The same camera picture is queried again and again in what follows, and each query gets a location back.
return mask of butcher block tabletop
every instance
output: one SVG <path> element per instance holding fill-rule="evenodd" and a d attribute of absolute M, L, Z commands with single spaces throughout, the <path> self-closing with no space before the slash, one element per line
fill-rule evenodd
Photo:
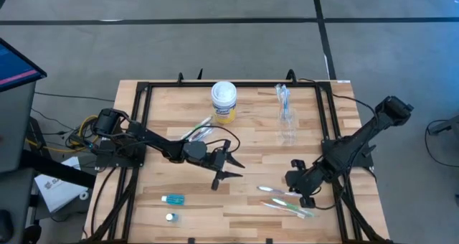
<path fill-rule="evenodd" d="M 131 114 L 136 80 L 122 80 L 114 108 Z M 351 83 L 331 81 L 333 93 L 353 97 Z M 211 88 L 154 88 L 151 97 L 147 128 L 170 140 L 177 140 L 196 124 L 213 114 Z M 292 159 L 302 159 L 306 166 L 321 154 L 323 139 L 313 88 L 290 88 L 290 106 L 295 111 L 296 140 L 286 146 L 279 137 L 279 103 L 275 88 L 238 88 L 237 117 L 224 125 L 240 140 L 240 148 L 233 157 L 245 169 L 226 163 L 224 170 L 244 177 L 229 178 L 220 182 L 217 191 L 211 190 L 215 172 L 186 162 L 172 164 L 152 148 L 147 148 L 143 168 L 140 169 L 136 198 L 131 220 L 129 243 L 186 243 L 195 238 L 196 243 L 264 243 L 272 238 L 274 243 L 340 243 L 336 210 L 310 210 L 315 217 L 304 220 L 293 213 L 266 207 L 261 202 L 274 204 L 275 195 L 262 192 L 257 186 L 267 186 L 287 191 L 284 176 Z M 323 93 L 328 127 L 332 136 L 331 120 L 326 95 Z M 334 98 L 339 126 L 343 136 L 354 133 L 360 126 L 356 103 Z M 236 139 L 216 128 L 205 141 L 229 139 L 230 149 Z M 217 147 L 210 145 L 208 151 Z M 110 169 L 97 176 L 94 193 Z M 102 223 L 113 207 L 120 169 L 116 169 L 105 185 L 95 214 L 95 228 Z M 372 175 L 363 169 L 353 169 L 351 183 L 356 205 L 369 224 L 383 238 L 388 238 L 387 226 Z M 167 194 L 183 194 L 185 205 L 168 205 L 161 201 Z M 90 234 L 90 222 L 96 194 L 93 194 L 85 231 Z M 280 197 L 299 205 L 297 197 Z M 315 196 L 316 204 L 328 207 L 333 204 L 330 184 L 323 183 Z M 121 237 L 125 208 L 121 210 L 115 238 Z M 349 211 L 344 208 L 349 237 L 353 238 Z M 179 216 L 177 222 L 166 221 L 168 213 Z"/>

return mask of concrete floor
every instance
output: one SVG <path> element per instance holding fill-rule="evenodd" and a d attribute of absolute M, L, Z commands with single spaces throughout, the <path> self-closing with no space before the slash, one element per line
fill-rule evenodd
<path fill-rule="evenodd" d="M 329 17 L 456 17 L 459 0 L 321 0 Z M 7 0 L 0 20 L 314 17 L 313 0 Z M 397 95 L 415 110 L 372 141 L 389 233 L 401 243 L 457 243 L 459 169 L 423 142 L 429 121 L 459 113 L 459 24 L 327 24 L 336 77 L 376 105 Z M 0 37 L 48 72 L 37 91 L 114 98 L 121 79 L 327 79 L 317 24 L 0 26 Z M 110 106 L 36 95 L 34 108 L 75 126 Z M 361 119 L 371 114 L 360 108 Z M 39 119 L 44 132 L 61 128 Z M 62 142 L 49 136 L 50 141 Z M 438 159 L 459 164 L 457 139 L 431 138 Z M 43 220 L 40 243 L 76 241 L 85 216 Z"/>

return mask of yellow label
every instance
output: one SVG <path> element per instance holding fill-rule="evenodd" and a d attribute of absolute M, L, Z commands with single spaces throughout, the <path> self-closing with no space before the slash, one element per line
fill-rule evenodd
<path fill-rule="evenodd" d="M 236 107 L 229 110 L 229 113 L 218 114 L 215 112 L 215 119 L 218 123 L 231 123 L 236 118 Z"/>

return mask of monitor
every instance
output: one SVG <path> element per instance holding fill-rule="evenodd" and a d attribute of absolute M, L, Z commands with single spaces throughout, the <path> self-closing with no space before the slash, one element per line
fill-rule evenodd
<path fill-rule="evenodd" d="M 40 67 L 0 38 L 0 92 L 46 76 Z"/>

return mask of blue liquid bottle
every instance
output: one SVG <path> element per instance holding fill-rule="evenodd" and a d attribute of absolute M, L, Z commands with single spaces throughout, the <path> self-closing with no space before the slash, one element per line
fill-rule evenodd
<path fill-rule="evenodd" d="M 169 194 L 161 197 L 162 202 L 166 202 L 170 205 L 184 205 L 185 196 L 182 194 Z"/>

